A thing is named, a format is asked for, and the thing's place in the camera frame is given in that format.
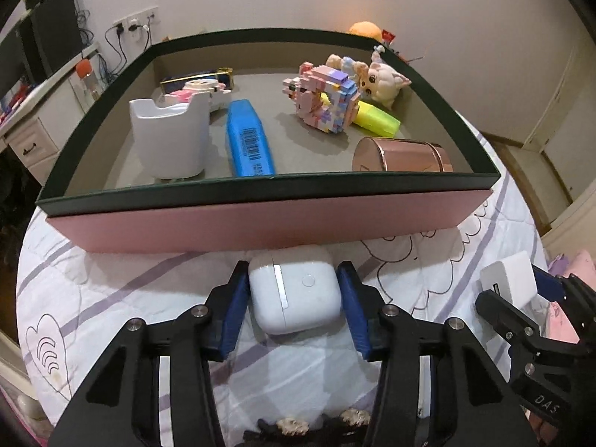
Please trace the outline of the white charger cube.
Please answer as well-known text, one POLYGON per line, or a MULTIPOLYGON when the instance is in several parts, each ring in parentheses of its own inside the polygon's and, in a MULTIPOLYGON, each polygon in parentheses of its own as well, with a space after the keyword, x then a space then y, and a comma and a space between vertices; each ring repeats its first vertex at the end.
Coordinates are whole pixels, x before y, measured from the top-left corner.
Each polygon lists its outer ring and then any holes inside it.
POLYGON ((538 294, 532 263, 525 250, 499 259, 480 272, 483 291, 493 291, 517 309, 528 305, 538 294))

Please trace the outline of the black rhinestone hair clips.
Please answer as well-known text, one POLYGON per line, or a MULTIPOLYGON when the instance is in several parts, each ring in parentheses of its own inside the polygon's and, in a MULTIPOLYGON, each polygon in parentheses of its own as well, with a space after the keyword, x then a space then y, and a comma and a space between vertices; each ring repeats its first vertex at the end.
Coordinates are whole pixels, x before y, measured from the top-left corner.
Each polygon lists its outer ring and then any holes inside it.
POLYGON ((321 423, 311 427, 297 418, 275 423, 258 420, 257 430, 247 430, 240 446, 362 446, 372 416, 367 410, 346 409, 337 417, 323 414, 321 423))

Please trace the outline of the white earbuds case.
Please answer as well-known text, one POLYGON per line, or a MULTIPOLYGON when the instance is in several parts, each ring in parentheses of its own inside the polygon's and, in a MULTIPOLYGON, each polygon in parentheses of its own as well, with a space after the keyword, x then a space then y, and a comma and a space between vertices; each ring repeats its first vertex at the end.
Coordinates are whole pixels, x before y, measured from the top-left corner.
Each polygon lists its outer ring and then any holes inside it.
POLYGON ((254 319, 270 336, 318 328, 340 316, 335 267, 321 246, 262 252, 250 261, 248 281, 254 319))

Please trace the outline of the rose gold cylinder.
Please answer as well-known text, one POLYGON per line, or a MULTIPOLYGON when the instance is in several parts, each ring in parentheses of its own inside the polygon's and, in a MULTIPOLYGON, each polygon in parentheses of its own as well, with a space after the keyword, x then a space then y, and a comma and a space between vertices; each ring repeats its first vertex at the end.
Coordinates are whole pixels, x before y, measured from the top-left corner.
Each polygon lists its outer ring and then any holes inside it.
POLYGON ((438 144, 401 138, 364 137, 352 157, 353 172, 452 172, 438 144))

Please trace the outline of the yellow highlighter marker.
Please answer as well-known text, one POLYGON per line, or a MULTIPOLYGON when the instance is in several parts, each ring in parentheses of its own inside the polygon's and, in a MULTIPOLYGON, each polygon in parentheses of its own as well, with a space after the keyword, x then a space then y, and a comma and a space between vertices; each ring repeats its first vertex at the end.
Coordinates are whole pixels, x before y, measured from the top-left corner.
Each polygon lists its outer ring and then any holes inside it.
POLYGON ((333 109, 332 100, 325 93, 321 94, 325 111, 332 113, 330 128, 325 132, 338 134, 345 131, 351 124, 356 124, 366 131, 380 137, 396 137, 401 121, 380 108, 368 103, 361 103, 359 99, 346 101, 333 109))

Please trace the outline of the pig girl figurine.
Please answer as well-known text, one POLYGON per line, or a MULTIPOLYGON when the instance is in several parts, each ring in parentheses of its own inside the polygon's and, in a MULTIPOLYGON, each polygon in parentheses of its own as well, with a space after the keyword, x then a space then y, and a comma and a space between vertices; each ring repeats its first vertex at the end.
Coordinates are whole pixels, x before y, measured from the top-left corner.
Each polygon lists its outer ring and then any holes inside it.
POLYGON ((386 64, 383 61, 384 54, 385 47, 379 44, 374 47, 370 64, 331 54, 325 65, 348 74, 363 96, 391 109, 400 91, 409 87, 411 81, 386 64))

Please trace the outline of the blue highlighter marker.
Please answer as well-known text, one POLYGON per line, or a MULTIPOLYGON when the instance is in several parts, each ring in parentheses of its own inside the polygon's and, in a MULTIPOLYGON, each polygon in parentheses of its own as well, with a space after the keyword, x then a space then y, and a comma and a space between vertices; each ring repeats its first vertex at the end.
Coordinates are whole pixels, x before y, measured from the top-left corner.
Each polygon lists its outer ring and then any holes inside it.
POLYGON ((227 109, 227 143, 234 175, 275 175, 275 165, 261 119, 251 102, 232 101, 227 109))

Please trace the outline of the pink pixel block figure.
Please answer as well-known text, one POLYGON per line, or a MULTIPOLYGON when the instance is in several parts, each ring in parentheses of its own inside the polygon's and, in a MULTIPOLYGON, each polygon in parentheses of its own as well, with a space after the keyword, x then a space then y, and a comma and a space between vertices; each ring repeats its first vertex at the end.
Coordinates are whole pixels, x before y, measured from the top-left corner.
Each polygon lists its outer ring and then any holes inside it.
POLYGON ((359 88, 348 75, 326 65, 306 61, 299 73, 283 81, 283 93, 295 105, 297 116, 308 126, 339 134, 359 111, 359 88))

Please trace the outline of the pink white block kitty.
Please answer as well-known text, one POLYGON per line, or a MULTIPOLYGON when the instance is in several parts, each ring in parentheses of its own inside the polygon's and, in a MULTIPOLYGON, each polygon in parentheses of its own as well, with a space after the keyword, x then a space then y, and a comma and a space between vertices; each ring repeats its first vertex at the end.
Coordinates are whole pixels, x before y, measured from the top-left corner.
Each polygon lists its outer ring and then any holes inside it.
POLYGON ((164 95, 166 106, 189 104, 195 95, 206 95, 210 111, 226 109, 231 102, 231 90, 214 79, 197 79, 188 81, 181 90, 164 95))

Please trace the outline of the dark blue card box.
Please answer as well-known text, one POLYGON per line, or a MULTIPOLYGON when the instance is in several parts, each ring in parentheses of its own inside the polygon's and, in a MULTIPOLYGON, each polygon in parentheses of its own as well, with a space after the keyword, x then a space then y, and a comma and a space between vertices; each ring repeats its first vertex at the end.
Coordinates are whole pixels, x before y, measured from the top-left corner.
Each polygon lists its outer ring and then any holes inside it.
POLYGON ((159 86, 164 93, 172 93, 182 90, 190 81, 204 79, 217 81, 223 84, 227 90, 232 90, 234 87, 232 68, 218 68, 210 71, 198 71, 190 74, 166 77, 159 82, 159 86))

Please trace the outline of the striped white quilt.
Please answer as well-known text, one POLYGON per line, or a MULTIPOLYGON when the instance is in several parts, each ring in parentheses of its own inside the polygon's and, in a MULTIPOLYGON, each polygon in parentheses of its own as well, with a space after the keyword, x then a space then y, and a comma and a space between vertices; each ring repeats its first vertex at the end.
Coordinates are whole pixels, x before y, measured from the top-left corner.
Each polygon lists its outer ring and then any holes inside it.
MULTIPOLYGON (((518 252, 545 266, 535 221, 511 174, 453 229, 328 247, 351 261, 367 285, 417 318, 463 319, 502 373, 504 342, 475 312, 480 273, 518 252)), ((16 281, 18 340, 28 376, 48 421, 56 423, 102 351, 129 319, 171 320, 225 283, 237 252, 158 255, 91 254, 36 211, 20 250, 16 281)), ((271 338, 246 317, 230 358, 211 377, 224 440, 237 444, 258 419, 315 422, 346 409, 373 407, 379 367, 362 359, 348 326, 271 338)))

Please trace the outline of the white desk with drawers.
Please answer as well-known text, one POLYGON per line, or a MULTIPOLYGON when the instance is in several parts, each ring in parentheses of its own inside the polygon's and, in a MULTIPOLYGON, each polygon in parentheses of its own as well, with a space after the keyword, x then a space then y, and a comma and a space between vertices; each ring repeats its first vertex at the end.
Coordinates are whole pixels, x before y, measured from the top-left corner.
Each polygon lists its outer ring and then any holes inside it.
POLYGON ((44 184, 93 98, 76 72, 82 58, 93 61, 98 45, 91 44, 51 78, 35 87, 1 124, 1 148, 11 149, 33 178, 44 184))

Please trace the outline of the bottle with orange cap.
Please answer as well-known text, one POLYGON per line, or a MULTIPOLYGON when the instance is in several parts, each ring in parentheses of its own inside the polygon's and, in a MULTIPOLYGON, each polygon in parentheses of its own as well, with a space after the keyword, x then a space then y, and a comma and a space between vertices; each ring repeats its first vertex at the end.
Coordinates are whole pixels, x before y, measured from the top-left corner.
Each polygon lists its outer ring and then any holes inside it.
POLYGON ((97 101, 101 96, 101 86, 89 58, 82 58, 76 65, 75 70, 93 100, 97 101))

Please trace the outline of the black computer tower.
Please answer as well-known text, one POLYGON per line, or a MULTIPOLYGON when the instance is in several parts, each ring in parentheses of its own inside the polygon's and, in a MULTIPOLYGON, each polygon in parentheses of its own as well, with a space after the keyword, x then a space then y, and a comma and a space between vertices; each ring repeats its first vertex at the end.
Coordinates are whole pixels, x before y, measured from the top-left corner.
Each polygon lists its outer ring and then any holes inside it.
POLYGON ((74 0, 47 0, 18 23, 22 58, 30 82, 51 78, 83 50, 74 0))

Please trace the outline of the white wall power strip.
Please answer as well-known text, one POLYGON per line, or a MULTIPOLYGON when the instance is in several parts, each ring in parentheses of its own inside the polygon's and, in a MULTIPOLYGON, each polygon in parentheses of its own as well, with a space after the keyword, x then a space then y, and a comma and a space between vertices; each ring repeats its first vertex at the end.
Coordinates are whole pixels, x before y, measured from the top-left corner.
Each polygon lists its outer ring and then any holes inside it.
POLYGON ((126 31, 132 27, 134 30, 140 27, 153 27, 159 23, 159 7, 152 6, 144 10, 129 14, 128 16, 118 18, 113 21, 116 26, 121 26, 126 31))

